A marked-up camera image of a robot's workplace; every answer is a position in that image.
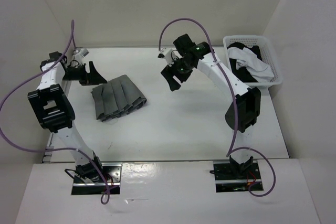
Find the grey pleated skirt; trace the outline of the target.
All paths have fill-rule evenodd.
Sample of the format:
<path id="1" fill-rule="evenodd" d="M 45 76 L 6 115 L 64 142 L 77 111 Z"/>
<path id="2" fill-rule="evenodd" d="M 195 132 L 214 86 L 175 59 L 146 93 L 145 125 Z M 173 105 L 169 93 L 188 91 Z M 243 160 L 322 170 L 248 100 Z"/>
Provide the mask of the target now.
<path id="1" fill-rule="evenodd" d="M 91 95 L 96 119 L 101 122 L 128 115 L 147 102 L 147 98 L 126 74 L 93 88 Z"/>

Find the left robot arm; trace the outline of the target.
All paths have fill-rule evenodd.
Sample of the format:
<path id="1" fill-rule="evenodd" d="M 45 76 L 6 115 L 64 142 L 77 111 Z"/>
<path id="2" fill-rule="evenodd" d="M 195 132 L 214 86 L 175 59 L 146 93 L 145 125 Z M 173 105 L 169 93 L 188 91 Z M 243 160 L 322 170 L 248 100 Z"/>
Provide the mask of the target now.
<path id="1" fill-rule="evenodd" d="M 49 59 L 40 64 L 43 74 L 39 86 L 35 91 L 29 92 L 27 97 L 40 126 L 56 134 L 65 146 L 70 148 L 77 176 L 95 183 L 102 181 L 104 168 L 99 157 L 78 132 L 75 126 L 75 112 L 61 87 L 65 80 L 78 81 L 82 86 L 107 83 L 92 61 L 89 61 L 89 71 L 86 71 L 86 64 L 82 59 L 87 53 L 87 50 L 84 50 L 84 53 L 76 51 L 75 66 L 68 65 L 61 53 L 50 53 Z"/>

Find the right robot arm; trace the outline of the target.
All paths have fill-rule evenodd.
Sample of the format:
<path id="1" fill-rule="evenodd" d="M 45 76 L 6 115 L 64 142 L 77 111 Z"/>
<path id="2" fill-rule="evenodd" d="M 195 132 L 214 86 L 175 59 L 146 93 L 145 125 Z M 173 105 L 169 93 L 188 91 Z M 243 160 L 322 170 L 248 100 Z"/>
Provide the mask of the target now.
<path id="1" fill-rule="evenodd" d="M 173 42 L 174 48 L 159 48 L 159 58 L 167 65 L 161 75 L 168 82 L 171 91 L 176 91 L 186 82 L 193 70 L 208 77 L 225 95 L 229 102 L 225 121 L 233 131 L 236 140 L 248 136 L 247 129 L 254 126 L 260 115 L 261 92 L 240 81 L 219 59 L 207 42 L 196 44 L 188 34 L 179 36 Z"/>

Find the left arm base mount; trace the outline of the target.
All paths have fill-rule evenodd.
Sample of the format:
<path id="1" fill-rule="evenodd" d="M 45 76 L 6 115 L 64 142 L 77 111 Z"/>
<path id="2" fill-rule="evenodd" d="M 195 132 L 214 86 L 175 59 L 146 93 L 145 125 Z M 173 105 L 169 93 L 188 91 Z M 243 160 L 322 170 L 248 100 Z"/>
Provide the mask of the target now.
<path id="1" fill-rule="evenodd" d="M 118 195 L 120 193 L 120 182 L 122 173 L 121 163 L 102 163 L 103 176 L 110 187 L 110 194 Z M 72 195 L 101 195 L 106 186 L 100 178 L 93 182 L 88 178 L 81 178 L 73 169 L 65 169 L 65 173 L 72 179 Z"/>

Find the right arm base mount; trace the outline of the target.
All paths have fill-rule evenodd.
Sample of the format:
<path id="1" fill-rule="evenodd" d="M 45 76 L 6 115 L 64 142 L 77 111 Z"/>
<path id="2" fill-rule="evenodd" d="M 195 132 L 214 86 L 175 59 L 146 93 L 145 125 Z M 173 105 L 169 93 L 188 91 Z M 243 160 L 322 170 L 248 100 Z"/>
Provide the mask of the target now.
<path id="1" fill-rule="evenodd" d="M 229 161 L 214 162 L 209 172 L 214 175 L 217 193 L 248 191 L 249 186 L 251 186 L 251 191 L 264 190 L 256 161 L 241 175 L 234 175 Z"/>

